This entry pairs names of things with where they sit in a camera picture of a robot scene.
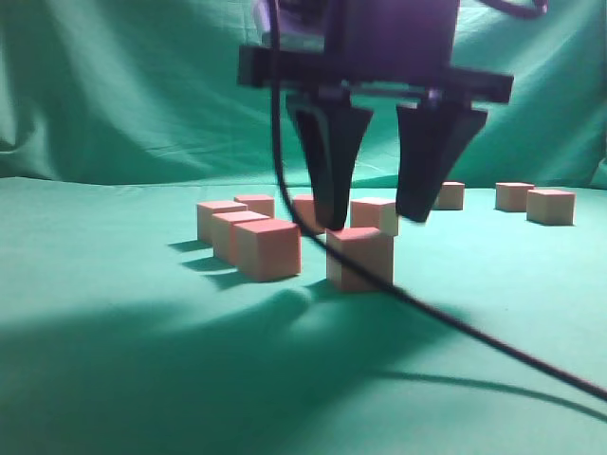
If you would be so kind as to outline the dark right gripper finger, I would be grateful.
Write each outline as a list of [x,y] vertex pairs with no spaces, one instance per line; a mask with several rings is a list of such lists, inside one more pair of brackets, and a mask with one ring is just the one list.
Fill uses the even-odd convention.
[[396,213],[424,223],[451,169],[487,123],[488,112],[453,100],[396,108],[400,159]]
[[314,197],[317,223],[341,230],[349,208],[352,175],[373,111],[348,100],[290,94],[287,113],[296,130]]

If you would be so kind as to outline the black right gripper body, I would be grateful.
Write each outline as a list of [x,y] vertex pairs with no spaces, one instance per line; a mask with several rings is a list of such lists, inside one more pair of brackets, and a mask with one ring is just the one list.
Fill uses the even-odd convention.
[[402,83],[508,103],[513,78],[452,65],[457,1],[329,1],[322,51],[281,48],[289,88]]

